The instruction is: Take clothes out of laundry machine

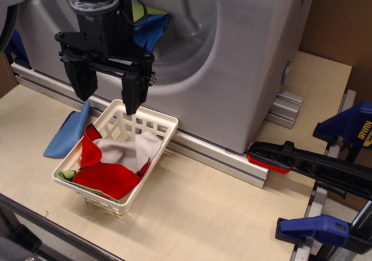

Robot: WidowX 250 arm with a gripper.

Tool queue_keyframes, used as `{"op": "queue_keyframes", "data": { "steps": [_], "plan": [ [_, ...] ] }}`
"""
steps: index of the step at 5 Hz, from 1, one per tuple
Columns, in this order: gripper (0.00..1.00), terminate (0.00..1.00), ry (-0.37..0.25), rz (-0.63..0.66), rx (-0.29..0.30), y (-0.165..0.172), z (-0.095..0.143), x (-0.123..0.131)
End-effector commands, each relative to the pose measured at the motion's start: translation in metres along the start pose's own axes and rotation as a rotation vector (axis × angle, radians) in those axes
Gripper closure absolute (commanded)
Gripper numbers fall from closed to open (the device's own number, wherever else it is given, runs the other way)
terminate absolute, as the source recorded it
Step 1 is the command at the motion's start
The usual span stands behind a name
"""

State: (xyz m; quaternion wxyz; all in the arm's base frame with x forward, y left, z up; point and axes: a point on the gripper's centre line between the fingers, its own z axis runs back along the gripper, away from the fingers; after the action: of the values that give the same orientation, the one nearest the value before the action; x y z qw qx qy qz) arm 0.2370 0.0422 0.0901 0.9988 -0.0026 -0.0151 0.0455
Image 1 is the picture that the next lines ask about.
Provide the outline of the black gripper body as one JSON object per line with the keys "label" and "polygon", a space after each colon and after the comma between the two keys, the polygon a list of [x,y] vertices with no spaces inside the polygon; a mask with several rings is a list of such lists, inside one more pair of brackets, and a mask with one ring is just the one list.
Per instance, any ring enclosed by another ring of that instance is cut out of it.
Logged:
{"label": "black gripper body", "polygon": [[58,32],[60,60],[89,61],[90,69],[121,79],[126,73],[139,73],[155,82],[155,57],[134,40],[134,27],[121,10],[88,15],[77,14],[80,31]]}

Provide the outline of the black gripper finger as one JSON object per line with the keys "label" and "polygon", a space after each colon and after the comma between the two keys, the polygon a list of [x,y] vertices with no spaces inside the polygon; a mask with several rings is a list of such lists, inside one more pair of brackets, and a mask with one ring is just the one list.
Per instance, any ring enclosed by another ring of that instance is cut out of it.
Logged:
{"label": "black gripper finger", "polygon": [[75,94],[82,101],[86,101],[98,89],[96,71],[90,69],[89,61],[72,61],[63,58],[67,77]]}
{"label": "black gripper finger", "polygon": [[152,81],[150,77],[139,73],[126,73],[121,78],[122,100],[126,107],[126,114],[133,115],[137,109],[146,101],[148,88]]}

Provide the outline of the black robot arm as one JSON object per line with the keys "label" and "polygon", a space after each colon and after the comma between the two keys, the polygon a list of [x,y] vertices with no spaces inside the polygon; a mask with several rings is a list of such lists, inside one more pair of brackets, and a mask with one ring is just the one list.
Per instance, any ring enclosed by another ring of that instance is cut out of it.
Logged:
{"label": "black robot arm", "polygon": [[133,115],[146,101],[155,81],[155,57],[134,41],[131,0],[69,0],[78,32],[58,32],[60,59],[74,92],[82,101],[98,88],[97,72],[121,79],[126,113]]}

